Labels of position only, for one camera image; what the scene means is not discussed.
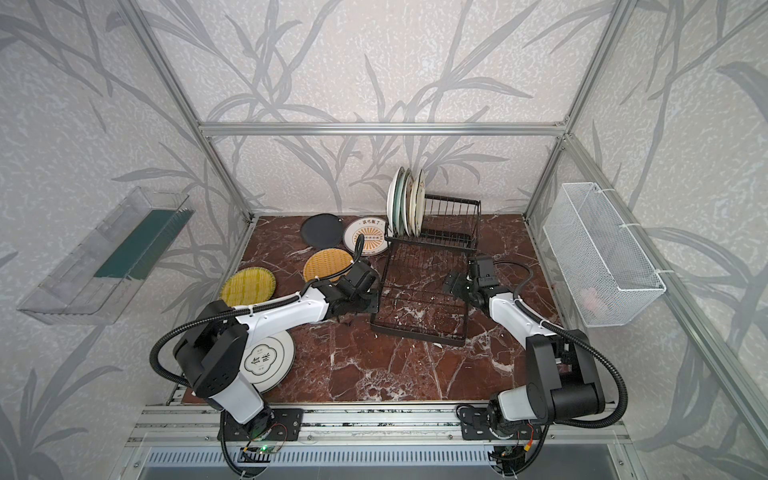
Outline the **orange woven bamboo plate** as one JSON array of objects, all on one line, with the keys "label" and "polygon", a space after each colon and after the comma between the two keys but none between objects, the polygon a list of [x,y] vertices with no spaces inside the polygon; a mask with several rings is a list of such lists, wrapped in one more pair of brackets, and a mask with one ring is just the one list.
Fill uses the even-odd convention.
[{"label": "orange woven bamboo plate", "polygon": [[303,278],[306,282],[326,277],[350,266],[353,257],[346,250],[329,248],[313,254],[305,263]]}]

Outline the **green rim lettered plate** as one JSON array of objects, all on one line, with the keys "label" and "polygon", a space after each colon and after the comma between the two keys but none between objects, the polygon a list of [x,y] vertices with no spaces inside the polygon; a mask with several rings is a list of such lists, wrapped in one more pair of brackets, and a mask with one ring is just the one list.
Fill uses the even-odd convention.
[{"label": "green rim lettered plate", "polygon": [[390,183],[386,207],[387,207],[387,220],[388,220],[388,234],[393,237],[395,234],[395,221],[394,221],[394,202],[396,195],[396,187],[401,175],[404,173],[404,168],[400,167],[392,178]]}]

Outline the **mint green flower plate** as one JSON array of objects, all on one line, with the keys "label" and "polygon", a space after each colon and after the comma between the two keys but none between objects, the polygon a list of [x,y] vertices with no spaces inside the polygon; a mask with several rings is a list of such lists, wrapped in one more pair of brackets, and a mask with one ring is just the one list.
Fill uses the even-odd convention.
[{"label": "mint green flower plate", "polygon": [[401,168],[397,183],[395,186],[395,196],[393,203],[393,218],[395,222],[394,231],[397,236],[403,236],[406,233],[406,190],[411,179],[409,168]]}]

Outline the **yellow woven plate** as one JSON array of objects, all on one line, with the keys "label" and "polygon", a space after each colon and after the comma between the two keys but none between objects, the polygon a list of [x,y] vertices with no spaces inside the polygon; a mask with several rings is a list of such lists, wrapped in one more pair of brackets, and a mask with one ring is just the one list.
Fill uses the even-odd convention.
[{"label": "yellow woven plate", "polygon": [[263,303],[272,298],[276,285],[276,278],[270,270],[246,268],[225,282],[220,299],[230,307]]}]

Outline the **orange sunburst plate front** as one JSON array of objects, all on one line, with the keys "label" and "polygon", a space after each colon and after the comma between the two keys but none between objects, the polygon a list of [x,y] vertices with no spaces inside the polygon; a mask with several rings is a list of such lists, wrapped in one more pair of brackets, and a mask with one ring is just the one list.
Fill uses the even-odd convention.
[{"label": "orange sunburst plate front", "polygon": [[405,176],[402,195],[402,223],[405,236],[412,235],[412,220],[411,210],[413,204],[413,190],[414,190],[414,176],[413,172],[408,169]]}]

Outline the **cream floral plate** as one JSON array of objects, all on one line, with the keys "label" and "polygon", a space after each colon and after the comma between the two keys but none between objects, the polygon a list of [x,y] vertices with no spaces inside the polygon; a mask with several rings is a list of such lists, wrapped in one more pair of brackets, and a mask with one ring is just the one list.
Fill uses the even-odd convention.
[{"label": "cream floral plate", "polygon": [[425,172],[424,170],[420,170],[416,181],[416,191],[414,194],[413,223],[414,235],[416,237],[421,234],[422,230],[423,215],[425,209],[425,194]]}]

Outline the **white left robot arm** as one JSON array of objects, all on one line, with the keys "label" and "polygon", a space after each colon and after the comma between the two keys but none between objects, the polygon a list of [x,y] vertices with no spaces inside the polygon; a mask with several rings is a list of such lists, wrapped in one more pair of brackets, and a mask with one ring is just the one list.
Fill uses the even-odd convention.
[{"label": "white left robot arm", "polygon": [[241,372],[245,354],[262,340],[297,326],[373,312],[378,294],[370,289],[378,273],[362,258],[364,242],[360,235],[345,268],[307,281],[297,293],[240,307],[213,301],[197,319],[164,334],[151,348],[149,364],[157,375],[192,389],[220,412],[220,448],[238,478],[254,479],[258,473],[235,463],[226,444],[226,425],[244,428],[250,440],[274,425],[271,408]]}]

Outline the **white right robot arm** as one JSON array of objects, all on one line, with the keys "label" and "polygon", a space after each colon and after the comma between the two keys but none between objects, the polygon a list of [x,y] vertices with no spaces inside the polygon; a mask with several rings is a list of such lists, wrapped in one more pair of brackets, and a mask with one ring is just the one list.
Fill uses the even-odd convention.
[{"label": "white right robot arm", "polygon": [[484,313],[525,349],[526,383],[493,395],[478,430],[507,439],[522,427],[618,423],[629,406],[621,373],[584,332],[553,323],[525,302],[522,293],[533,278],[522,263],[478,255],[466,273],[452,272],[444,281],[445,293]]}]

